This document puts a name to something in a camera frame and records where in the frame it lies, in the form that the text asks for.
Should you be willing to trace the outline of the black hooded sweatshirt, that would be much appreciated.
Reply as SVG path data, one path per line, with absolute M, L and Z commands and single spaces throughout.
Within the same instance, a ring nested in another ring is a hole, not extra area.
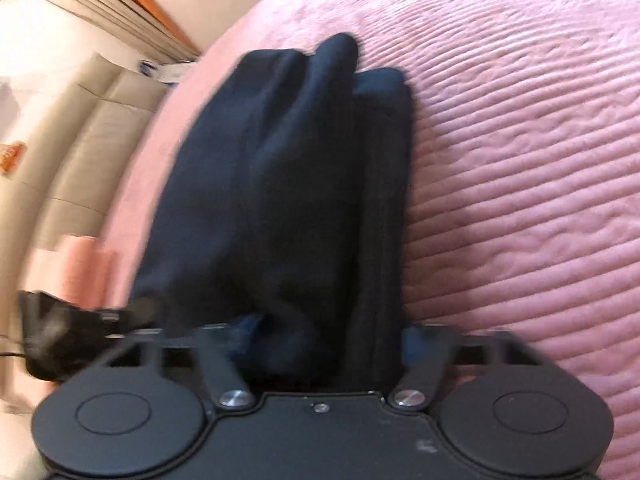
M 247 53 L 181 144 L 132 298 L 262 316 L 262 391 L 385 390 L 401 373 L 412 95 L 354 37 Z

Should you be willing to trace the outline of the beige upholstered headboard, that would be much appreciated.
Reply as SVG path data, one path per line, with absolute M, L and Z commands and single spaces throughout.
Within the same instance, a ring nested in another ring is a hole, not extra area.
M 66 100 L 78 112 L 75 136 L 58 163 L 32 238 L 52 249 L 68 235 L 98 236 L 130 158 L 168 92 L 166 84 L 95 54 Z

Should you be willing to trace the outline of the pink pillow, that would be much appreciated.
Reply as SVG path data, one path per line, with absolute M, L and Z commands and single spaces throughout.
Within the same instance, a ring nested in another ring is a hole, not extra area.
M 105 304 L 116 254 L 91 236 L 64 235 L 53 249 L 37 248 L 27 261 L 21 289 L 45 292 L 82 310 Z

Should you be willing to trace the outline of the beige curtain orange trim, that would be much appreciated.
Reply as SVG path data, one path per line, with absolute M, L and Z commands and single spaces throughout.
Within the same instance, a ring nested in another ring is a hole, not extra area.
M 155 0 L 47 0 L 156 62 L 194 61 L 201 50 Z

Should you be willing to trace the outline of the pink quilted bedspread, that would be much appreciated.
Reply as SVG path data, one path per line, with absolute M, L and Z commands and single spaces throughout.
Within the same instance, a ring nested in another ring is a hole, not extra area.
M 608 402 L 605 479 L 639 474 L 639 0 L 262 0 L 157 112 L 104 244 L 129 296 L 175 152 L 246 52 L 348 32 L 416 102 L 404 298 L 422 322 L 506 328 Z

